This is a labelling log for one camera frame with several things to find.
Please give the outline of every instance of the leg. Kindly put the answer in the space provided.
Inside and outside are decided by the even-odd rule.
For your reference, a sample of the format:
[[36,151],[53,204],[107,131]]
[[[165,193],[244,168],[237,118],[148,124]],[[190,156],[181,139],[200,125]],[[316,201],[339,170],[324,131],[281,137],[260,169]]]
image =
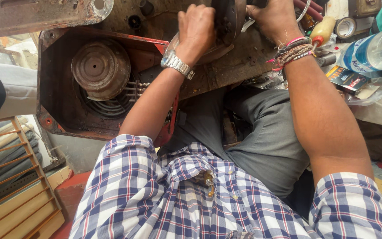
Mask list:
[[294,132],[288,91],[241,85],[225,95],[225,107],[253,125],[253,132],[226,154],[285,198],[309,164]]
[[201,142],[222,157],[223,97],[226,88],[216,89],[179,102],[179,109],[187,114],[185,125],[175,126],[171,140],[159,155],[182,149],[191,142]]

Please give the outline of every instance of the checkered shirt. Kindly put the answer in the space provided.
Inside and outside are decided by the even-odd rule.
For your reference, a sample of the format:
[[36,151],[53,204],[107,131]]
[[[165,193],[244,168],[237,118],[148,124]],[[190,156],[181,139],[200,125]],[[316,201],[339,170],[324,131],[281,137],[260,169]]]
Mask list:
[[[214,196],[195,182],[200,171],[214,178]],[[158,158],[150,138],[124,134],[101,150],[70,238],[382,238],[382,196],[363,175],[328,175],[307,224],[200,143]]]

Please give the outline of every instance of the cardboard box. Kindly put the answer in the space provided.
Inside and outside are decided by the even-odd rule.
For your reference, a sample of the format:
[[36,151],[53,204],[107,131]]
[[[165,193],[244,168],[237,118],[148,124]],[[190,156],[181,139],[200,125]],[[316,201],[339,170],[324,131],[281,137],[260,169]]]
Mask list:
[[370,78],[365,77],[359,73],[353,72],[341,66],[335,66],[327,74],[329,81],[331,81],[338,90],[355,95],[361,87],[363,87]]

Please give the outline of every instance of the right arm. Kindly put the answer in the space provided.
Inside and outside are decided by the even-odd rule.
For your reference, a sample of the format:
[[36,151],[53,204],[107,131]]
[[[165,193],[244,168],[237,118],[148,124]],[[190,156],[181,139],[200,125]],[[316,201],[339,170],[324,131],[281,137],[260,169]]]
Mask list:
[[[292,0],[270,0],[263,9],[247,6],[247,14],[278,46],[302,34]],[[371,160],[357,122],[312,56],[285,66],[294,129],[310,157],[315,185],[332,173],[359,173],[374,179]]]

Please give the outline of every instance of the silver wristwatch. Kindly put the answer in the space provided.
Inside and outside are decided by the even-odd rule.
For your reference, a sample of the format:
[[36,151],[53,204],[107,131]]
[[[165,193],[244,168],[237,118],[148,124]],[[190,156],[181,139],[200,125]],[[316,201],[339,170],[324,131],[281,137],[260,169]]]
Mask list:
[[176,56],[175,50],[166,52],[160,65],[162,68],[172,67],[182,73],[187,79],[192,79],[194,76],[194,71]]

